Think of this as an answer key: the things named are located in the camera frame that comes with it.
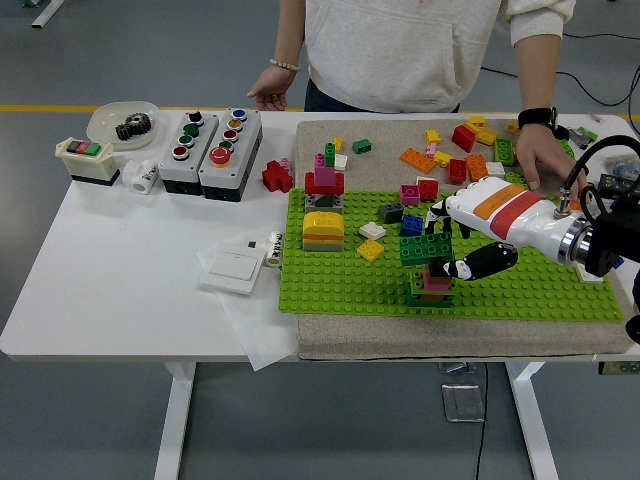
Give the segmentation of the person's right hand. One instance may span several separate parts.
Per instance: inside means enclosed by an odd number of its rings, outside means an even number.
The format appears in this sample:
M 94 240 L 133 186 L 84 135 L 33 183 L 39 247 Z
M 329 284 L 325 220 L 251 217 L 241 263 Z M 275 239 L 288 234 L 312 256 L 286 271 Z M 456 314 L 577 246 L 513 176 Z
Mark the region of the person's right hand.
M 295 79 L 295 73 L 278 66 L 270 66 L 259 76 L 247 93 L 261 111 L 284 111 L 286 93 Z

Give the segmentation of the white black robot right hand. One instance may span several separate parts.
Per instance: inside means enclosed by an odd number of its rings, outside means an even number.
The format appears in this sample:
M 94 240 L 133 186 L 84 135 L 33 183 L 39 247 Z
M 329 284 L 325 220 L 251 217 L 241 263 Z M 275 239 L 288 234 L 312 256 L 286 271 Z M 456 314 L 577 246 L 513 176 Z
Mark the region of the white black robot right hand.
M 434 276 L 482 279 L 514 266 L 519 247 L 534 247 L 549 260 L 565 266 L 583 264 L 591 227 L 576 211 L 557 213 L 556 205 L 519 185 L 484 177 L 431 207 L 426 231 L 439 219 L 454 220 L 463 237 L 471 230 L 493 240 L 462 259 L 436 260 Z

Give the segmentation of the person's left hand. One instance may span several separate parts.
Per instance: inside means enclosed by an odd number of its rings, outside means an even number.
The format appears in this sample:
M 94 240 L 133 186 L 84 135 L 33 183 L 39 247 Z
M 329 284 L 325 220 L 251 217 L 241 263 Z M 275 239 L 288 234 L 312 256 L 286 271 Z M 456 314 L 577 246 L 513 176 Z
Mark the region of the person's left hand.
M 522 128 L 516 152 L 530 190 L 541 186 L 539 164 L 563 180 L 575 166 L 575 161 L 564 151 L 553 132 L 542 124 L 527 124 Z

